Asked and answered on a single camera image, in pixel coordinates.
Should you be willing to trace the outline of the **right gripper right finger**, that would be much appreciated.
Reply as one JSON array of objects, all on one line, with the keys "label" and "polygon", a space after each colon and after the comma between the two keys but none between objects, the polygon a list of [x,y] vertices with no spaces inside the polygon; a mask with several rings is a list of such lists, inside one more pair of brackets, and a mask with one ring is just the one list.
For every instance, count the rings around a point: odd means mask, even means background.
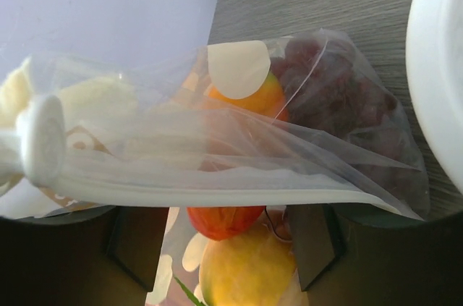
[{"label": "right gripper right finger", "polygon": [[461,305],[462,214],[434,221],[371,205],[290,205],[310,305]]}]

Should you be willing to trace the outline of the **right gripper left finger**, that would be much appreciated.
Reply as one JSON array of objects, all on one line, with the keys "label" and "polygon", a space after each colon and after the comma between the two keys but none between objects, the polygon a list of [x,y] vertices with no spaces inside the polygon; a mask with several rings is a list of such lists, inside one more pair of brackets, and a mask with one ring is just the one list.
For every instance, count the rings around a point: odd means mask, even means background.
[{"label": "right gripper left finger", "polygon": [[2,305],[144,305],[168,208],[1,219]]}]

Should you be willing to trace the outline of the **clear polka dot zip bag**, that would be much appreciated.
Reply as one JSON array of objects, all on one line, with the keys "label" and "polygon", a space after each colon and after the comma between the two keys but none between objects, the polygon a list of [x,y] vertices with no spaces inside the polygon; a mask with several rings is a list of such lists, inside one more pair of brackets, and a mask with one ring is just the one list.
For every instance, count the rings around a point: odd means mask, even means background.
[{"label": "clear polka dot zip bag", "polygon": [[[356,65],[375,73],[346,34],[325,29],[209,45],[131,71],[69,54],[29,56],[1,85],[1,128],[14,127],[40,95],[54,99],[62,127],[48,130],[46,173],[24,195],[14,187],[25,175],[4,175],[1,215],[40,218],[102,205],[264,205],[249,229],[262,224],[270,232],[263,221],[267,207],[280,214],[285,205],[368,203],[400,216],[426,216],[428,176],[405,111],[421,171],[394,192],[357,167],[395,161],[289,121],[271,56],[298,37],[349,42]],[[205,248],[215,241],[189,216],[170,222],[164,235],[162,305],[177,296],[173,278],[192,272],[199,278]],[[273,235],[290,242],[294,255],[293,239]]]}]

